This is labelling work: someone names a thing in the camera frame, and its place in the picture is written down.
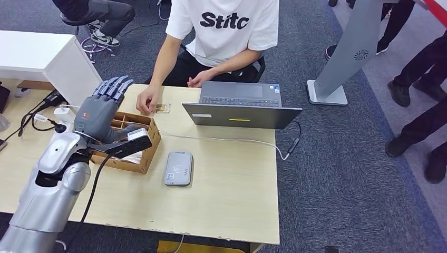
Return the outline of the person's right hand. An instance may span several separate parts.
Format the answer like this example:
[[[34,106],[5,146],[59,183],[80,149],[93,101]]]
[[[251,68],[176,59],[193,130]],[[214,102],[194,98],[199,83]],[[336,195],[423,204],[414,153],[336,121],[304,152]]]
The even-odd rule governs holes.
[[[143,115],[152,114],[156,108],[160,94],[160,85],[149,84],[145,90],[138,94],[136,109]]]

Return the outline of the person's left hand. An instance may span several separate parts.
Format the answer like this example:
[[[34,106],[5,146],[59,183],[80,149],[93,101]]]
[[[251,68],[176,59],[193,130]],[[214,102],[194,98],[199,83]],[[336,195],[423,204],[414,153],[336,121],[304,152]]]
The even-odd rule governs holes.
[[[189,80],[187,81],[187,86],[193,88],[201,88],[203,82],[210,81],[215,76],[216,73],[212,69],[201,71],[196,75],[196,77],[189,78]]]

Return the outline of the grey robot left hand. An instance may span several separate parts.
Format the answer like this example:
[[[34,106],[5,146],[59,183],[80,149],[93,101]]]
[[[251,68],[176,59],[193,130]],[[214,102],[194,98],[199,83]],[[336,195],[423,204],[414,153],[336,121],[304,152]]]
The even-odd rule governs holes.
[[[100,83],[79,108],[73,131],[102,144],[109,144],[122,140],[129,132],[137,130],[138,126],[134,124],[122,130],[111,128],[115,113],[124,100],[124,94],[132,84],[133,80],[128,79],[127,75]]]

